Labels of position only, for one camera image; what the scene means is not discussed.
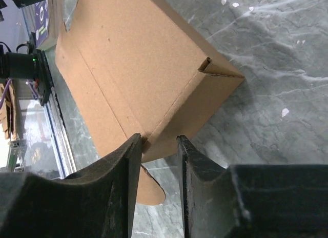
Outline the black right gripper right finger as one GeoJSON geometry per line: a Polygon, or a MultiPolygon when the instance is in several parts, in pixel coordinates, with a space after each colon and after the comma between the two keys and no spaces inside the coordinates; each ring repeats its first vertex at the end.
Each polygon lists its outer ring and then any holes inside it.
{"type": "Polygon", "coordinates": [[[185,237],[327,237],[327,165],[224,168],[177,137],[185,237]]]}

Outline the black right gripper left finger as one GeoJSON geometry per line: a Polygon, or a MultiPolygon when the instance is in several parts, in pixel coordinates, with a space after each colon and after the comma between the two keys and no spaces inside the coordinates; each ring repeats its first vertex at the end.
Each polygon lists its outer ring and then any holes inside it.
{"type": "Polygon", "coordinates": [[[1,174],[1,237],[130,237],[142,153],[136,133],[64,179],[1,174]]]}

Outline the cardboard box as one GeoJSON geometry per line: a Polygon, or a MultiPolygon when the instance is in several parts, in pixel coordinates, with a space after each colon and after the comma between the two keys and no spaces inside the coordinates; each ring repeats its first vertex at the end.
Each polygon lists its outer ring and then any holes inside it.
{"type": "Polygon", "coordinates": [[[140,133],[144,163],[175,154],[244,80],[165,0],[78,0],[55,62],[97,153],[140,133]]]}

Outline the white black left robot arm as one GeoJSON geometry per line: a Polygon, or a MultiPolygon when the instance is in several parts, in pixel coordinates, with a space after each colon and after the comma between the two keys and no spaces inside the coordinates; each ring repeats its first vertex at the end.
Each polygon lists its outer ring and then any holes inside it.
{"type": "MultiPolygon", "coordinates": [[[[12,0],[18,8],[30,5],[45,5],[47,0],[12,0]]],[[[1,79],[37,80],[42,72],[42,57],[37,48],[39,32],[30,33],[30,39],[23,46],[28,47],[26,54],[19,53],[18,46],[15,52],[1,42],[1,79]]]]}

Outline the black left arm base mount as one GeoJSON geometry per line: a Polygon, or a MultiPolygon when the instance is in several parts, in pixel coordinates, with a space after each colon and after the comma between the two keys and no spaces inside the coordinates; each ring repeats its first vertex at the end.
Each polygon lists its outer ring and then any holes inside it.
{"type": "Polygon", "coordinates": [[[44,106],[49,101],[54,85],[46,54],[43,50],[37,49],[36,35],[34,32],[30,33],[28,53],[34,57],[36,62],[35,89],[38,93],[40,104],[44,106]]]}

